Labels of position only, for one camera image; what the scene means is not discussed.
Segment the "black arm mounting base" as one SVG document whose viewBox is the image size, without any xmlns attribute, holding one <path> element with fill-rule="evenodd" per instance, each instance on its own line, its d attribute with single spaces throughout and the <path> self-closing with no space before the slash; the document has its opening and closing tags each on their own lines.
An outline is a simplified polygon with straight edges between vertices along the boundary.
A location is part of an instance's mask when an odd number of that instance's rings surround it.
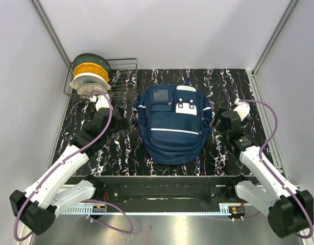
<svg viewBox="0 0 314 245">
<path fill-rule="evenodd" d="M 233 176 L 102 176 L 108 201 L 128 214 L 203 213 L 242 201 L 229 190 Z"/>
</svg>

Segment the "navy blue student backpack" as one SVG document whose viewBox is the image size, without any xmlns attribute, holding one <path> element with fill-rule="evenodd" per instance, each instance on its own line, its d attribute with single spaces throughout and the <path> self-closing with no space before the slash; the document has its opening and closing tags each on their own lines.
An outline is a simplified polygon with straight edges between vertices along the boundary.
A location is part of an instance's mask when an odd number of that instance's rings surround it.
<svg viewBox="0 0 314 245">
<path fill-rule="evenodd" d="M 207 96 L 190 86 L 158 84 L 149 87 L 133 108 L 145 149 L 158 164 L 195 161 L 210 135 L 212 108 Z"/>
</svg>

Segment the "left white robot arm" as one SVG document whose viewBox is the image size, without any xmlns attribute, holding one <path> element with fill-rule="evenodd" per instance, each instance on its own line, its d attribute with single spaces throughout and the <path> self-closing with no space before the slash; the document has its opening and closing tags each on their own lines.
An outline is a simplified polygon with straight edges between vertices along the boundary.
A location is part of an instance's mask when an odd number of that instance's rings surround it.
<svg viewBox="0 0 314 245">
<path fill-rule="evenodd" d="M 25 191 L 11 193 L 9 200 L 16 222 L 22 222 L 32 233 L 40 235 L 61 213 L 77 203 L 89 199 L 92 202 L 105 200 L 104 183 L 93 175 L 65 191 L 60 188 L 98 151 L 107 136 L 128 127 L 122 108 L 116 112 L 101 108 L 93 113 L 91 121 L 75 134 L 70 145 L 43 176 Z"/>
</svg>

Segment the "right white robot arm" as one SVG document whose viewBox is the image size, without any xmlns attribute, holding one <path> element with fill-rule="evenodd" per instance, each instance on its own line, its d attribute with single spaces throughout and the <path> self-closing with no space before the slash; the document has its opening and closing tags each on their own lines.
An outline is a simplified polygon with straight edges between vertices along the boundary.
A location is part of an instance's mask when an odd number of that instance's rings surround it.
<svg viewBox="0 0 314 245">
<path fill-rule="evenodd" d="M 309 229 L 309 234 L 303 236 L 307 239 L 313 235 L 313 197 L 309 191 L 300 191 L 291 184 L 244 132 L 249 110 L 247 104 L 234 110 L 220 108 L 212 125 L 221 132 L 228 151 L 253 173 L 262 188 L 240 175 L 229 182 L 225 196 L 230 202 L 241 199 L 254 206 L 278 237 Z"/>
</svg>

